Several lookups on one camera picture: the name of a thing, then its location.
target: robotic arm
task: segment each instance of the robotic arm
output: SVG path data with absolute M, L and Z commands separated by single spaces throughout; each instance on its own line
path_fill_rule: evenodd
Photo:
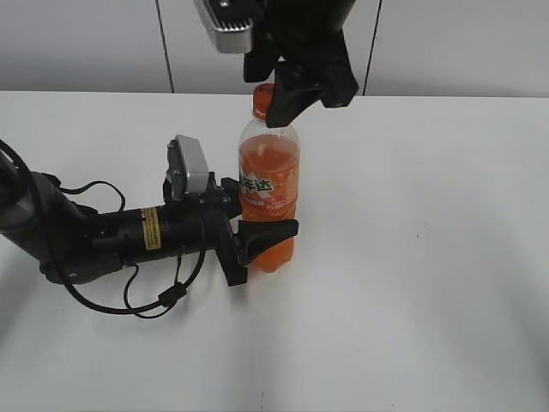
M 274 70 L 270 127 L 290 124 L 317 100 L 326 107 L 347 106 L 358 85 L 348 61 L 341 26 L 354 0 L 195 0 L 211 40 L 220 52 L 245 53 L 244 79 L 260 82 Z M 247 282 L 246 265 L 268 248 L 295 236 L 295 220 L 229 221 L 241 214 L 240 184 L 225 178 L 220 185 L 208 170 L 200 143 L 176 136 L 168 144 L 164 204 L 124 210 L 124 195 L 104 181 L 81 189 L 64 189 L 55 176 L 30 172 L 25 162 L 0 140 L 0 234 L 39 261 L 40 271 L 63 284 L 84 306 L 97 312 L 143 315 L 186 295 L 206 250 L 215 250 L 229 286 Z M 93 185 L 109 185 L 120 195 L 118 211 L 100 214 L 65 195 Z M 128 287 L 137 264 L 199 252 L 185 282 L 176 279 L 149 305 L 132 307 Z M 124 290 L 124 309 L 97 305 L 75 284 L 136 267 Z
M 274 71 L 268 127 L 288 126 L 320 100 L 351 103 L 354 79 L 343 23 L 355 0 L 195 0 L 219 52 L 245 53 L 244 80 L 263 82 Z

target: white tabletop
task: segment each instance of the white tabletop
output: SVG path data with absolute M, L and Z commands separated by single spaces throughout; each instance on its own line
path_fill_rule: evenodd
M 0 93 L 0 137 L 67 187 L 161 204 L 166 144 L 237 177 L 247 96 Z M 212 252 L 144 321 L 90 312 L 0 239 L 0 410 L 549 410 L 549 100 L 315 106 L 293 261 L 228 288 Z M 80 198 L 101 211 L 108 188 Z M 188 272 L 196 257 L 184 260 Z M 131 292 L 155 299 L 173 260 Z M 129 270 L 80 287 L 122 305 Z

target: white wall panel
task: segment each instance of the white wall panel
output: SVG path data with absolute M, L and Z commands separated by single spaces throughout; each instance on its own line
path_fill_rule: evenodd
M 364 84 L 377 0 L 358 0 L 344 27 L 353 71 Z M 244 57 L 219 54 L 210 44 L 191 0 L 160 0 L 166 43 L 178 93 L 246 94 Z
M 547 0 L 385 0 L 366 94 L 549 96 Z
M 169 91 L 154 0 L 1 0 L 0 89 Z

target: orange soda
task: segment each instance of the orange soda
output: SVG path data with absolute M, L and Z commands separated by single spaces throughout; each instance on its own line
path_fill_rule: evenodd
M 293 127 L 265 124 L 274 85 L 254 91 L 254 118 L 239 144 L 240 202 L 246 221 L 281 221 L 295 217 L 299 188 L 299 138 Z M 284 240 L 256 258 L 254 264 L 274 272 L 293 255 L 294 239 Z

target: black cable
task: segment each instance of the black cable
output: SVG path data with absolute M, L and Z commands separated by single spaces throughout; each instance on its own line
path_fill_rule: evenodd
M 124 208 L 126 207 L 126 198 L 124 197 L 124 194 L 115 185 L 109 182 L 105 182 L 104 180 L 95 180 L 83 187 L 79 187 L 78 189 L 67 189 L 64 187 L 59 187 L 59 190 L 67 195 L 81 195 L 82 193 L 96 185 L 107 185 L 111 187 L 120 196 L 120 207 L 118 208 L 118 212 L 122 212 L 124 210 Z
M 204 258 L 206 257 L 206 226 L 204 224 L 204 218 L 202 217 L 202 213 L 199 214 L 199 219 L 200 219 L 200 230 L 201 230 L 200 252 L 198 254 L 198 260 L 196 260 L 195 268 L 193 269 L 193 271 L 191 272 L 187 280 L 183 283 L 183 286 L 181 286 L 183 290 L 186 290 L 187 288 L 189 288 L 192 282 L 195 281 L 196 277 L 200 273 L 200 270 L 202 269 Z M 178 264 L 175 269 L 175 279 L 173 280 L 174 287 L 176 287 L 179 284 L 179 269 L 181 268 L 183 252 L 184 252 L 184 248 L 182 247 L 181 249 L 179 249 L 179 252 L 178 252 Z M 129 266 L 134 267 L 136 270 L 134 274 L 130 277 L 130 279 L 128 279 L 128 281 L 126 282 L 126 286 L 124 287 L 124 304 L 126 305 L 126 308 L 132 309 L 132 306 L 130 305 L 130 301 L 128 299 L 128 294 L 129 294 L 131 283 L 136 279 L 137 274 L 139 273 L 139 266 L 137 266 L 136 264 L 129 264 Z M 166 315 L 169 311 L 171 311 L 171 309 L 173 309 L 174 306 L 175 304 L 169 305 L 164 311 L 156 315 L 149 316 L 149 315 L 141 315 L 139 313 L 136 313 L 136 316 L 141 319 L 156 319 L 156 318 L 159 318 L 160 316 Z
M 179 269 L 181 268 L 181 260 L 182 260 L 183 253 L 184 253 L 184 247 L 181 247 L 181 249 L 179 249 L 179 252 L 178 252 L 178 265 L 175 269 L 175 278 L 173 279 L 174 286 L 177 285 L 179 282 Z M 136 279 L 137 274 L 139 273 L 139 266 L 137 264 L 128 264 L 128 266 L 131 266 L 136 270 L 134 271 L 134 274 L 130 277 L 130 279 L 128 279 L 128 281 L 126 282 L 126 286 L 124 287 L 124 304 L 128 309 L 133 309 L 132 306 L 130 305 L 130 300 L 128 299 L 128 292 L 130 291 L 131 283 Z M 139 313 L 136 313 L 136 316 L 141 319 L 157 319 L 161 316 L 166 315 L 169 311 L 171 311 L 171 309 L 173 309 L 173 307 L 175 307 L 175 305 L 168 306 L 164 311 L 157 313 L 156 315 L 149 316 L 149 315 L 141 315 Z
M 159 300 L 157 300 L 154 303 L 151 303 L 145 306 L 138 306 L 133 308 L 132 310 L 129 310 L 128 308 L 118 309 L 114 307 L 98 305 L 96 303 L 93 303 L 91 300 L 86 299 L 74 287 L 69 277 L 65 273 L 62 265 L 59 263 L 57 259 L 57 256 L 55 254 L 55 249 L 53 247 L 51 228 L 48 220 L 45 217 L 44 205 L 42 204 L 42 199 L 39 194 L 38 186 L 34 181 L 31 171 L 28 169 L 23 159 L 19 157 L 19 155 L 10 146 L 8 146 L 8 144 L 5 143 L 3 140 L 0 140 L 0 150 L 4 152 L 13 161 L 14 166 L 19 169 L 21 181 L 28 188 L 31 198 L 33 199 L 34 208 L 36 211 L 36 215 L 38 217 L 40 228 L 42 229 L 42 234 L 44 235 L 45 245 L 51 260 L 51 264 L 55 269 L 55 271 L 57 272 L 57 274 L 59 275 L 59 279 L 61 280 L 62 284 L 65 286 L 65 288 L 73 298 L 78 300 L 81 304 L 83 304 L 88 309 L 91 309 L 96 312 L 111 314 L 111 315 L 135 315 L 136 313 L 148 312 L 150 310 L 156 309 L 157 307 L 164 306 L 166 304 L 166 299 L 161 299 L 159 297 Z M 181 297 L 180 294 L 177 294 L 177 290 L 174 291 L 174 290 L 171 290 L 171 288 L 168 289 L 166 292 L 164 292 L 164 294 L 166 293 L 170 295 L 169 298 L 171 298 L 172 300 L 177 300 Z

